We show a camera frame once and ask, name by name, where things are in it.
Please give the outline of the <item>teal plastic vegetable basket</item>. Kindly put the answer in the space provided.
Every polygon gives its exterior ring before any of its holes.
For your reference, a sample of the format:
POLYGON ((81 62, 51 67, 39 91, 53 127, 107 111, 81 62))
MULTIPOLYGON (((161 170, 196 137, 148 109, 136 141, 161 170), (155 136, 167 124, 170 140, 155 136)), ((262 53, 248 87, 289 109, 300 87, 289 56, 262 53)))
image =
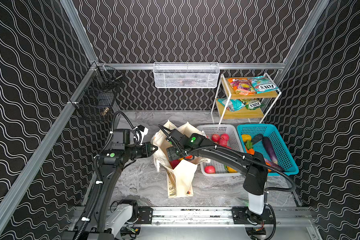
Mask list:
MULTIPOLYGON (((284 173, 290 176, 296 175, 299 172, 295 160, 293 159, 278 129, 274 125, 244 124, 238 125, 237 131, 240 137, 243 134, 250 135, 252 138, 257 134, 262 134, 263 137, 268 137, 278 158, 278 165, 285 170, 284 173)), ((262 140, 256 143, 253 147, 256 152, 261 153, 265 159, 271 161, 271 158, 269 157, 263 146, 262 140)))

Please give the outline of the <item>orange carrot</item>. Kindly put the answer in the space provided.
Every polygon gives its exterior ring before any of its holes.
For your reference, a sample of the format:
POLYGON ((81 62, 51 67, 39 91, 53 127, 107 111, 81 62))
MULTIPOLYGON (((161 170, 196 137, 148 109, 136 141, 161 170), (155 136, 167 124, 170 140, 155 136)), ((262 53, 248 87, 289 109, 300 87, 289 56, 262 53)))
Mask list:
POLYGON ((251 155, 254 155, 255 154, 255 150, 254 150, 254 147, 253 147, 253 143, 251 140, 247 140, 246 143, 245 143, 245 148, 247 150, 247 153, 251 154, 251 155))

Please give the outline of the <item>red apple back right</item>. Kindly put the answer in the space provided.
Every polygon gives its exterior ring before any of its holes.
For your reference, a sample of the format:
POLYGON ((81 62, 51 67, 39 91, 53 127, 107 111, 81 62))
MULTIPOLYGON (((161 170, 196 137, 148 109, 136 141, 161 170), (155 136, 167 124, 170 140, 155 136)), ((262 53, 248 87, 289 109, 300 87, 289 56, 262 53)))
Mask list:
POLYGON ((228 134, 222 134, 221 139, 224 139, 225 141, 228 142, 230 140, 230 136, 228 134))

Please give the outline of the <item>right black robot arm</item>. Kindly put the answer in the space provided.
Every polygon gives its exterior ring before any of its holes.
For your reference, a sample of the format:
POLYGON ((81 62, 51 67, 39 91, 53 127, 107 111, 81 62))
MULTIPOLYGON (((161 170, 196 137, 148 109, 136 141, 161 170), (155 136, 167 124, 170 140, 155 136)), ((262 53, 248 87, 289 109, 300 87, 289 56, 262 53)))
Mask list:
POLYGON ((242 153, 215 144, 212 140, 197 133, 187 137, 176 129, 170 130, 163 126, 160 129, 167 137, 166 140, 173 145, 173 149, 168 151, 170 157, 193 156, 211 159, 245 176, 243 188, 248 193, 248 210, 252 214, 258 216, 263 214, 267 205, 265 194, 269 191, 293 192, 296 189, 294 180, 277 168, 267 165, 264 156, 259 152, 253 155, 242 153), (291 186, 289 188, 266 187, 269 170, 285 178, 291 186))

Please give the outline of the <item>floral canvas grocery bag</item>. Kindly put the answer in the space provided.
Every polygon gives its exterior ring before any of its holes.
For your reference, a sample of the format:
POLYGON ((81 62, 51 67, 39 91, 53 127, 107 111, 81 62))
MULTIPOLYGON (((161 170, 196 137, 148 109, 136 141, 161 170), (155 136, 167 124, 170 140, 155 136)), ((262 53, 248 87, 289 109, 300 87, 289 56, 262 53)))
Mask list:
POLYGON ((201 157, 196 157, 190 161, 181 160, 175 168, 172 168, 166 151, 171 144, 166 140, 166 137, 164 132, 159 130, 151 139, 151 143, 159 148, 153 154, 153 161, 157 172, 160 172, 160 168, 166 170, 169 198, 192 197, 194 195, 192 181, 197 167, 204 162, 210 163, 211 160, 201 157))

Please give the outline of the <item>white wooden two-tier shelf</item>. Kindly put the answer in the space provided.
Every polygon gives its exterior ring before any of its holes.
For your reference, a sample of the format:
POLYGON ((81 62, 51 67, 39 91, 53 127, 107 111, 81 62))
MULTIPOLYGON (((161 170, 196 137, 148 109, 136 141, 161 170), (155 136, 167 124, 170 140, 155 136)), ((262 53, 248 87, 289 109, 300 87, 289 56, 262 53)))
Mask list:
POLYGON ((255 95, 238 95, 235 93, 233 87, 230 85, 228 79, 221 75, 217 87, 217 91, 215 94, 215 99, 212 105, 211 109, 211 117, 214 124, 222 124, 223 121, 226 120, 242 120, 247 119, 249 122, 252 119, 258 120, 260 124, 265 122, 266 116, 270 113, 273 106, 276 104, 278 99, 280 98, 282 92, 280 89, 261 93, 261 94, 255 94, 255 95), (251 99, 257 99, 261 102, 261 105, 263 105, 262 108, 256 109, 256 110, 248 110, 247 108, 242 108, 239 111, 231 112, 228 110, 228 105, 219 103, 219 91, 224 91, 224 97, 227 98, 227 100, 251 100, 251 99))

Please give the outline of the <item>dark green cucumber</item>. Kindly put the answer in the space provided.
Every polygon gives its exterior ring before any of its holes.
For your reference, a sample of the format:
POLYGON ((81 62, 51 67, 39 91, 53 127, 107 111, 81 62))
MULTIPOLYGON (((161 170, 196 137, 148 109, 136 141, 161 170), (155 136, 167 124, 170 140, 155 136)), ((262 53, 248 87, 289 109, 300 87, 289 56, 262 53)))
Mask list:
POLYGON ((253 145, 255 145, 256 143, 260 142, 262 139, 263 139, 263 135, 257 134, 252 138, 251 142, 253 145))

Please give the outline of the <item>red apple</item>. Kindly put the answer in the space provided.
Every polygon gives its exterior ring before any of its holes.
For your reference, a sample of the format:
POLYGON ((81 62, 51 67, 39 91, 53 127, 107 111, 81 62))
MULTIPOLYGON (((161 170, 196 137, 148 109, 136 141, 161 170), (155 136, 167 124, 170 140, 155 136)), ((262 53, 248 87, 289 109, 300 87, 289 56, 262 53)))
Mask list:
POLYGON ((222 134, 221 139, 224 139, 225 141, 228 142, 230 140, 230 136, 228 134, 222 134))
POLYGON ((216 173, 216 169, 214 166, 206 166, 204 168, 204 171, 206 174, 215 174, 216 173))

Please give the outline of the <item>white plastic fruit basket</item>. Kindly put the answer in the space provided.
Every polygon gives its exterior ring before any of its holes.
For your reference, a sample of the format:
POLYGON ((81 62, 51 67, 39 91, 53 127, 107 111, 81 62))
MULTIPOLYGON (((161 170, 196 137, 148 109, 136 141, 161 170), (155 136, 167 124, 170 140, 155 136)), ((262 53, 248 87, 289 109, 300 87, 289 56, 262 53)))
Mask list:
MULTIPOLYGON (((239 137, 236 128, 233 125, 227 125, 227 124, 220 124, 220 125, 199 125, 197 126, 197 129, 201 131, 204 135, 206 135, 209 139, 212 139, 213 135, 223 135, 227 134, 229 136, 228 140, 228 147, 232 148, 235 151, 239 151, 242 153, 245 153, 246 150, 242 147, 242 139, 239 137)), ((231 173, 228 170, 226 170, 226 167, 224 164, 221 164, 219 162, 210 160, 205 161, 200 164, 202 174, 207 177, 236 177, 240 176, 240 173, 231 173), (205 171, 206 167, 214 167, 215 173, 214 174, 208 174, 205 171)))

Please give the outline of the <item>red peach middle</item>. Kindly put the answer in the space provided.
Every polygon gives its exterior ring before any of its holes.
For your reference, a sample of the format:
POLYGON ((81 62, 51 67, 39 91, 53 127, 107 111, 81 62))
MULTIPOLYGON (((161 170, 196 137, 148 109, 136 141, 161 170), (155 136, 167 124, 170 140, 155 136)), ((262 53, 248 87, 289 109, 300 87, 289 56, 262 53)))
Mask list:
POLYGON ((225 140, 225 139, 220 138, 219 145, 223 146, 223 147, 227 147, 228 146, 228 141, 225 140))

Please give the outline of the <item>pink dragon fruit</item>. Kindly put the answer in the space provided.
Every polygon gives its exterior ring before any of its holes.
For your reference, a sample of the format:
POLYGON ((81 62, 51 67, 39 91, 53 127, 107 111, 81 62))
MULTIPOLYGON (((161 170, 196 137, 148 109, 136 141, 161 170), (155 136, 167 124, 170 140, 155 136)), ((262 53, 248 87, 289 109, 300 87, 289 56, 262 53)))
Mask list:
POLYGON ((182 160, 172 160, 170 161, 170 165, 172 167, 172 169, 174 170, 181 162, 182 160))

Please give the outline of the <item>orange candy bag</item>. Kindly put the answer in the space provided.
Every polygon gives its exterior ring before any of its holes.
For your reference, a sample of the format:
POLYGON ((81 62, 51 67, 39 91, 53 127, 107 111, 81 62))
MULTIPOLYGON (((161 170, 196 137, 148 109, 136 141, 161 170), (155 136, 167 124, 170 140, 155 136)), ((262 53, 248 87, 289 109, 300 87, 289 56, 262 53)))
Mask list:
POLYGON ((237 95, 255 95, 256 91, 249 78, 228 78, 228 82, 237 95))

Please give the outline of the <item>teal snack bag lower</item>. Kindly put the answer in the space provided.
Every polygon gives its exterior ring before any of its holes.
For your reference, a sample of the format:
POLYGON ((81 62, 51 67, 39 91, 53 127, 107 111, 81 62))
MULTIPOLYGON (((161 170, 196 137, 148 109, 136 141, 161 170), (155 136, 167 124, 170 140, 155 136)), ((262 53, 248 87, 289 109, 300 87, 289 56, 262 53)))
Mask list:
POLYGON ((223 106, 227 106, 230 112, 236 112, 245 107, 245 104, 241 100, 229 100, 227 98, 218 99, 218 102, 223 106))

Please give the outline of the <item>yellow pepper in teal basket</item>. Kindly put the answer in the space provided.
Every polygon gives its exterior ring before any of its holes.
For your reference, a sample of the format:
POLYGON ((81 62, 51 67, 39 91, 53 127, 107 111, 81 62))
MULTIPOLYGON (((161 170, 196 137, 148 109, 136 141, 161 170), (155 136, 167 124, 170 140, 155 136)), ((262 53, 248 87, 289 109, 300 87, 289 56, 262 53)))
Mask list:
POLYGON ((243 134, 243 135, 241 135, 241 137, 242 137, 242 141, 244 143, 252 140, 252 137, 250 135, 243 134))

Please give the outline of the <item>green Fox's bag lower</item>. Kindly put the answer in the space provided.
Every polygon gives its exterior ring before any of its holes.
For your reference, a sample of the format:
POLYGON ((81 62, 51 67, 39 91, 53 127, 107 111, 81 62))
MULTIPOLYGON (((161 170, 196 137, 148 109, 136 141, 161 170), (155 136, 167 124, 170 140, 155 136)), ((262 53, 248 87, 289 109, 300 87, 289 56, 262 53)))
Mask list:
POLYGON ((258 99, 246 99, 242 100, 242 102, 245 105, 245 108, 250 111, 260 109, 263 106, 261 101, 258 99))

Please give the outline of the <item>teal Fox's candy bag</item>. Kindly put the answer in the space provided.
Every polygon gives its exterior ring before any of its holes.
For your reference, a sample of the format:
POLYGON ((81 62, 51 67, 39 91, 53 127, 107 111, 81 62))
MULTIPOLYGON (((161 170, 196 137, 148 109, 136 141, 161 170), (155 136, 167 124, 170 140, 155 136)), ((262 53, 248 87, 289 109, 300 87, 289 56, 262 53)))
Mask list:
POLYGON ((279 87, 266 76, 250 78, 250 82, 257 94, 268 93, 279 89, 279 87))

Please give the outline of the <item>striped purple eggplant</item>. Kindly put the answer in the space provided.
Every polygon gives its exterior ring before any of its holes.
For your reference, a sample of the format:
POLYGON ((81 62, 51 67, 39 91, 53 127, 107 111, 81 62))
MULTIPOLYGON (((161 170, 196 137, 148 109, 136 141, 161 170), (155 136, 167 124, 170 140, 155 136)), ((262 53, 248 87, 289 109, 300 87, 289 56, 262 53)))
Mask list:
POLYGON ((274 169, 277 169, 280 172, 284 172, 285 170, 280 167, 278 164, 273 163, 272 161, 269 161, 268 159, 265 159, 265 163, 267 166, 272 167, 274 169))

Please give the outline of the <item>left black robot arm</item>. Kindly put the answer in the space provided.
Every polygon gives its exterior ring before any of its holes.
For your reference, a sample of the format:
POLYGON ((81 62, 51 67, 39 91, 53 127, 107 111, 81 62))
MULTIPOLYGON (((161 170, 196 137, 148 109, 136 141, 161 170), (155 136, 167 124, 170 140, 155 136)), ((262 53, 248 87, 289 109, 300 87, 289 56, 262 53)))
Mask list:
POLYGON ((96 157, 96 182, 80 219, 73 230, 64 232, 63 240, 114 240, 127 222, 138 220, 136 202, 117 206, 108 217, 109 203, 116 183, 127 162, 152 156, 159 148, 150 142, 140 145, 113 144, 96 157))

